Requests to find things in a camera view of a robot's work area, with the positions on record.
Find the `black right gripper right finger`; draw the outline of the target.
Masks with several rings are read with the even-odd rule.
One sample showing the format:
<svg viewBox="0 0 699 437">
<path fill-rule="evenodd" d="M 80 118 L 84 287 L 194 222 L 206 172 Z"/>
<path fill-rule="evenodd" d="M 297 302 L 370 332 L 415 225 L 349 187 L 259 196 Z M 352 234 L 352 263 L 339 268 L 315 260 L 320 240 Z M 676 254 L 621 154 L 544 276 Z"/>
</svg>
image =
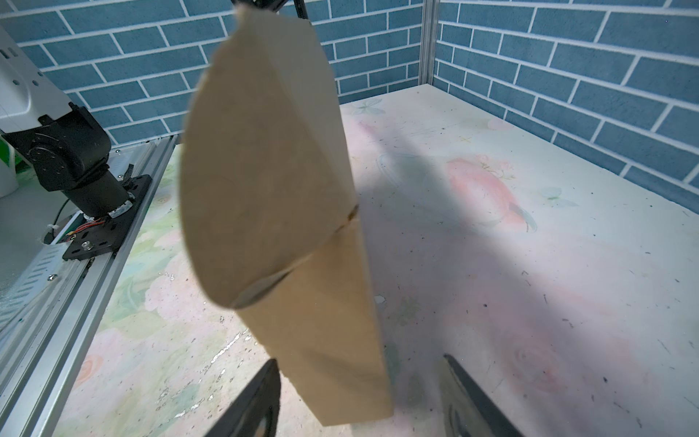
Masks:
<svg viewBox="0 0 699 437">
<path fill-rule="evenodd" d="M 441 363 L 441 401 L 447 436 L 524 436 L 449 354 Z"/>
</svg>

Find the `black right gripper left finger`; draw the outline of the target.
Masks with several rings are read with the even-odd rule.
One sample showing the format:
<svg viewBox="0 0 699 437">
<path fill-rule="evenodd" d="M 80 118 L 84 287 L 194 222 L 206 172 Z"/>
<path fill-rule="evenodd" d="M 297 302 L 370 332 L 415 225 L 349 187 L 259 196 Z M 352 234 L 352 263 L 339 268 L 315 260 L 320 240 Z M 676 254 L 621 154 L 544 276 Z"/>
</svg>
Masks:
<svg viewBox="0 0 699 437">
<path fill-rule="evenodd" d="M 205 436 L 275 437 L 280 415 L 280 392 L 278 362 L 269 359 Z"/>
</svg>

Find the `brown cardboard paper box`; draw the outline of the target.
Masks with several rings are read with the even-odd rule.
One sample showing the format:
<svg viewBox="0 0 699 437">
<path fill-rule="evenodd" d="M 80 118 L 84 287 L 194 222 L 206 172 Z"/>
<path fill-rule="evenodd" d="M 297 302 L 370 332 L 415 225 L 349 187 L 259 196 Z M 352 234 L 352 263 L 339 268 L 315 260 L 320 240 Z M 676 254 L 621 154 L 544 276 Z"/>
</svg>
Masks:
<svg viewBox="0 0 699 437">
<path fill-rule="evenodd" d="M 322 425 L 393 413 L 334 75 L 308 20 L 251 5 L 200 80 L 179 198 L 207 297 Z"/>
</svg>

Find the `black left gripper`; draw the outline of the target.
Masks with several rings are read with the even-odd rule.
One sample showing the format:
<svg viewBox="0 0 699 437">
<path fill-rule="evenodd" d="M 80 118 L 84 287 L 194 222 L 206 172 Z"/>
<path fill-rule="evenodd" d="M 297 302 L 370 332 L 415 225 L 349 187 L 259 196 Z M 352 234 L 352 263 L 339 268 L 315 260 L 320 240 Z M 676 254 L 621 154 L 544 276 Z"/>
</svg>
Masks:
<svg viewBox="0 0 699 437">
<path fill-rule="evenodd" d="M 289 0 L 231 0 L 234 7 L 245 5 L 246 7 L 267 10 L 278 13 L 284 9 Z M 308 10 L 304 0 L 293 0 L 294 14 L 300 19 L 308 19 Z"/>
</svg>

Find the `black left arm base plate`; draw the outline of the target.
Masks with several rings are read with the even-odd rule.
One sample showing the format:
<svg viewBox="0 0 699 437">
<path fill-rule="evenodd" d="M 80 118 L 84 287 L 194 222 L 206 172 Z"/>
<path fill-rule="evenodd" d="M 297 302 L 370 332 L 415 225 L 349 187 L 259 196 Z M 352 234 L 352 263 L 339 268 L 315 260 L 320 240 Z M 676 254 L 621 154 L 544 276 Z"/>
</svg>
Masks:
<svg viewBox="0 0 699 437">
<path fill-rule="evenodd" d="M 107 216 L 100 224 L 90 225 L 73 235 L 62 260 L 87 260 L 105 253 L 118 251 L 136 218 L 139 208 L 152 183 L 150 175 L 131 178 L 126 185 L 132 206 L 116 218 Z"/>
</svg>

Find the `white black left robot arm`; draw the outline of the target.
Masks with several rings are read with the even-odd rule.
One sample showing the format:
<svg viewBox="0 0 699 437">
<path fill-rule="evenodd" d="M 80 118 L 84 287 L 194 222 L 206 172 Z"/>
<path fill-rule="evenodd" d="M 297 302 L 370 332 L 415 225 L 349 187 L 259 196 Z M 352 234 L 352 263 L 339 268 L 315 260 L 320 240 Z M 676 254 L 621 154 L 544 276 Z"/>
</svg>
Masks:
<svg viewBox="0 0 699 437">
<path fill-rule="evenodd" d="M 127 208 L 111 147 L 181 133 L 239 8 L 280 1 L 5 1 L 1 138 L 91 215 Z"/>
</svg>

